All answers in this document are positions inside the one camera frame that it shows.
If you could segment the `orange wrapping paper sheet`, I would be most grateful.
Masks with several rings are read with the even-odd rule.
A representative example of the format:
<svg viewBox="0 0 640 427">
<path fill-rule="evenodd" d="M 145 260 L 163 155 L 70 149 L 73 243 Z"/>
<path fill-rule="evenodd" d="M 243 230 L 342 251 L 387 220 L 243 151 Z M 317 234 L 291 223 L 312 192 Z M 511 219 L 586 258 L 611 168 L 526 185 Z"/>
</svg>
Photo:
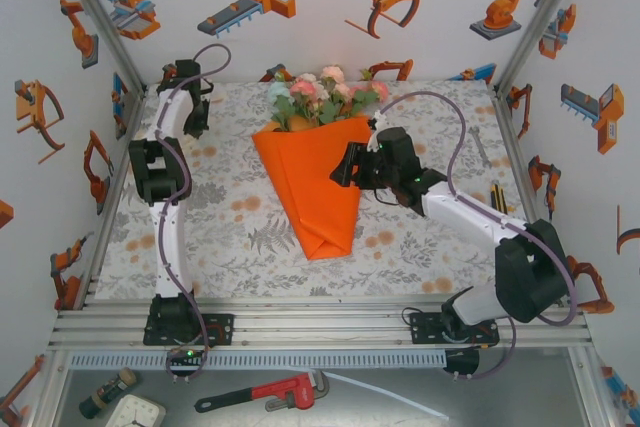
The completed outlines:
<svg viewBox="0 0 640 427">
<path fill-rule="evenodd" d="M 360 191 L 330 179 L 350 142 L 366 143 L 365 117 L 298 132 L 261 131 L 254 146 L 309 260 L 352 253 Z"/>
</svg>

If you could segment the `artificial flower bouquet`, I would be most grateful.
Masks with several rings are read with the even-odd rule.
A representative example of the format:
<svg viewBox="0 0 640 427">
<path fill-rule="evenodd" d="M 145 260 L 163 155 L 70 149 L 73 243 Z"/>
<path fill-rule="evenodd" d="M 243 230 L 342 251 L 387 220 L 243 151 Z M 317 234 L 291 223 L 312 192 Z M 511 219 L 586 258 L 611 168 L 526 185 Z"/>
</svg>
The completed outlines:
<svg viewBox="0 0 640 427">
<path fill-rule="evenodd" d="M 360 84 L 348 85 L 343 70 L 335 65 L 323 68 L 319 75 L 298 76 L 278 65 L 262 80 L 270 84 L 267 102 L 273 108 L 266 132 L 300 132 L 358 117 L 366 107 L 389 96 L 386 84 L 370 73 Z"/>
</svg>

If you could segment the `silver open-end wrench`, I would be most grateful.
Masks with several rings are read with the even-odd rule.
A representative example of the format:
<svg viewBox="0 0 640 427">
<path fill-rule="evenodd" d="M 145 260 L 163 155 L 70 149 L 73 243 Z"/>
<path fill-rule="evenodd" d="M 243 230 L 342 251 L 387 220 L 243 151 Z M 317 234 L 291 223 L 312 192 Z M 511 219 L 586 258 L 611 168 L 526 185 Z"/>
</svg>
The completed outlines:
<svg viewBox="0 0 640 427">
<path fill-rule="evenodd" d="M 478 153 L 480 155 L 480 158 L 482 160 L 482 164 L 485 168 L 490 169 L 492 167 L 492 162 L 489 159 L 487 152 L 485 150 L 484 144 L 482 143 L 481 137 L 480 137 L 480 132 L 479 132 L 479 128 L 477 126 L 472 126 L 469 128 L 469 134 L 472 136 L 472 138 L 474 139 L 474 142 L 476 144 L 476 147 L 478 149 Z"/>
</svg>

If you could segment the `floral print tablecloth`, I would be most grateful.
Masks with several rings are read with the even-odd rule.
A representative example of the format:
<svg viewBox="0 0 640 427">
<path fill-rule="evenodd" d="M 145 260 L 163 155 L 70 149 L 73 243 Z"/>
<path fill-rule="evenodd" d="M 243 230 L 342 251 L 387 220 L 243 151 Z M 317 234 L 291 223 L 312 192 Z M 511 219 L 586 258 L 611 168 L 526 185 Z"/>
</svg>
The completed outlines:
<svg viewBox="0 0 640 427">
<path fill-rule="evenodd" d="M 523 217 L 489 90 L 481 81 L 393 82 L 396 105 L 387 116 L 410 133 L 423 165 L 451 172 L 458 190 L 482 202 L 499 183 L 509 212 Z M 183 151 L 193 178 L 186 258 L 198 296 L 449 294 L 492 277 L 484 250 L 395 206 L 384 191 L 362 195 L 349 256 L 307 259 L 252 141 L 270 119 L 267 92 L 265 83 L 219 85 L 209 130 L 196 148 Z M 469 134 L 472 126 L 490 169 Z"/>
</svg>

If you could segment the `red pipe wrench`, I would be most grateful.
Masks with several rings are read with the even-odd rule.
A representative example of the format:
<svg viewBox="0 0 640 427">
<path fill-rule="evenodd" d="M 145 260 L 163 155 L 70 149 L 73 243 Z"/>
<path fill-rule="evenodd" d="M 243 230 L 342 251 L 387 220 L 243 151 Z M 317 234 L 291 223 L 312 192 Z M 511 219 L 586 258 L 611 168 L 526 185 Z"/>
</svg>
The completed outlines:
<svg viewBox="0 0 640 427">
<path fill-rule="evenodd" d="M 311 371 L 279 381 L 248 387 L 224 394 L 197 400 L 197 413 L 208 413 L 255 400 L 266 399 L 265 410 L 275 412 L 282 409 L 308 410 L 330 390 L 327 376 L 322 371 Z"/>
</svg>

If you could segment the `black controller board green light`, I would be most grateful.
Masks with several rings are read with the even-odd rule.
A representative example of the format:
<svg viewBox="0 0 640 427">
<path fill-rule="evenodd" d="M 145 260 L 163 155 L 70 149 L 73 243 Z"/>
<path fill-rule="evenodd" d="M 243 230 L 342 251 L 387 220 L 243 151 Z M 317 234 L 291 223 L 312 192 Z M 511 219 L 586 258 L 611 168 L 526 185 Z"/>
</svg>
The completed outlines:
<svg viewBox="0 0 640 427">
<path fill-rule="evenodd" d="M 187 367 L 195 369 L 202 364 L 202 358 L 205 354 L 206 351 L 203 349 L 179 347 L 168 352 L 167 361 L 171 368 Z"/>
</svg>

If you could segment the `white alarm clock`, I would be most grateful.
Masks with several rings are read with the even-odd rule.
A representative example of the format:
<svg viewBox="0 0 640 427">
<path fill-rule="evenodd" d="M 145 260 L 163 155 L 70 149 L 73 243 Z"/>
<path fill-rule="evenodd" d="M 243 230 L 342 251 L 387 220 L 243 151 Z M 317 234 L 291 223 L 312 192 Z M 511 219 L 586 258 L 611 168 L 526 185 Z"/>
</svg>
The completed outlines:
<svg viewBox="0 0 640 427">
<path fill-rule="evenodd" d="M 119 400 L 105 427 L 160 427 L 166 408 L 151 400 L 128 394 Z"/>
</svg>

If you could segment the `aluminium side rail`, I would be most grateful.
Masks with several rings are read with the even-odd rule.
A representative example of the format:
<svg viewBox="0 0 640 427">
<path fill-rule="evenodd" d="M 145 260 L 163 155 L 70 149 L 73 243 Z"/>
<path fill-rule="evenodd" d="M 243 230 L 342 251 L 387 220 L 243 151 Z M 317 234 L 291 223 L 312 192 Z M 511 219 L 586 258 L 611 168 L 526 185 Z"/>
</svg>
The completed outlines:
<svg viewBox="0 0 640 427">
<path fill-rule="evenodd" d="M 518 194 L 526 220 L 529 223 L 537 221 L 541 215 L 537 207 L 536 194 L 531 185 L 524 154 L 517 139 L 517 132 L 513 127 L 511 115 L 506 101 L 493 89 L 489 90 L 491 100 L 496 111 L 496 118 L 504 145 L 511 162 L 511 169 L 515 178 Z"/>
<path fill-rule="evenodd" d="M 120 301 L 150 293 L 151 232 L 142 225 L 142 204 L 134 198 L 129 155 L 113 156 L 115 174 L 104 211 L 92 216 L 80 232 L 86 238 L 74 272 L 80 287 L 73 308 L 93 300 Z"/>
</svg>

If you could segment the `aluminium frame post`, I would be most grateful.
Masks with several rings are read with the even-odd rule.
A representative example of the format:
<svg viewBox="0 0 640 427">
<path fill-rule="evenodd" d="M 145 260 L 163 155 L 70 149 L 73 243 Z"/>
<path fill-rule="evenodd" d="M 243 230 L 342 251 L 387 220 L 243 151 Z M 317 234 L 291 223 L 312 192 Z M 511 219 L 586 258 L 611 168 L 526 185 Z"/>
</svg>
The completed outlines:
<svg viewBox="0 0 640 427">
<path fill-rule="evenodd" d="M 516 45 L 514 53 L 507 62 L 499 82 L 496 84 L 497 97 L 505 97 L 508 94 L 517 75 L 526 64 L 527 59 L 551 21 L 552 15 L 559 9 L 561 1 L 541 0 L 531 21 L 524 30 L 521 40 Z"/>
<path fill-rule="evenodd" d="M 104 43 L 111 51 L 124 80 L 128 82 L 128 86 L 138 96 L 142 96 L 145 92 L 146 84 L 121 41 L 121 37 L 112 25 L 107 10 L 100 0 L 80 0 L 80 2 L 92 18 Z"/>
</svg>

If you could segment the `aluminium mounting rail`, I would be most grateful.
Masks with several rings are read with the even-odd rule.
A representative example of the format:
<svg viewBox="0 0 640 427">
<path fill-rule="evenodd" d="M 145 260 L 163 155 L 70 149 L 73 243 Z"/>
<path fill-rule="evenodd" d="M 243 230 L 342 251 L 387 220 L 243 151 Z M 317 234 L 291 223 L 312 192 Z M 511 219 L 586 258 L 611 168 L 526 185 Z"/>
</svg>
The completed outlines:
<svg viewBox="0 0 640 427">
<path fill-rule="evenodd" d="M 202 309 L 231 313 L 235 350 L 409 349 L 404 307 L 428 312 L 434 300 L 417 296 L 209 299 Z M 48 341 L 50 350 L 140 349 L 148 315 L 146 303 L 91 300 L 61 313 Z"/>
</svg>

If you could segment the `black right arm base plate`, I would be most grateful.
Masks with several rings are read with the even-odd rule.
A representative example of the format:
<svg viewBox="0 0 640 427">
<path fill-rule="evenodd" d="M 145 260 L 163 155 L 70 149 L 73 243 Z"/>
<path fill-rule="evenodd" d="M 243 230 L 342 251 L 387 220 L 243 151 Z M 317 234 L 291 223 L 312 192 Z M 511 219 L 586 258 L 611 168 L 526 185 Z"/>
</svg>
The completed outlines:
<svg viewBox="0 0 640 427">
<path fill-rule="evenodd" d="M 494 346 L 500 334 L 493 320 L 466 325 L 458 320 L 446 320 L 435 312 L 410 313 L 409 324 L 414 344 L 444 344 L 468 346 Z"/>
</svg>

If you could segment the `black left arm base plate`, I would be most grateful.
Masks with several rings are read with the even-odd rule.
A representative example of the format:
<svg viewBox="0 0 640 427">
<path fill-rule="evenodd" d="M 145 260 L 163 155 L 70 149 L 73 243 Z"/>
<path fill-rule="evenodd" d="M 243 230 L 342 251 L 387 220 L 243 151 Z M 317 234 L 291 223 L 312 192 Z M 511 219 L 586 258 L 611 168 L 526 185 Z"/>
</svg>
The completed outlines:
<svg viewBox="0 0 640 427">
<path fill-rule="evenodd" d="M 207 339 L 204 339 L 197 318 L 191 319 L 147 319 L 144 329 L 143 344 L 145 346 L 204 346 L 210 347 L 230 345 L 234 332 L 235 317 L 232 314 L 203 314 Z"/>
</svg>

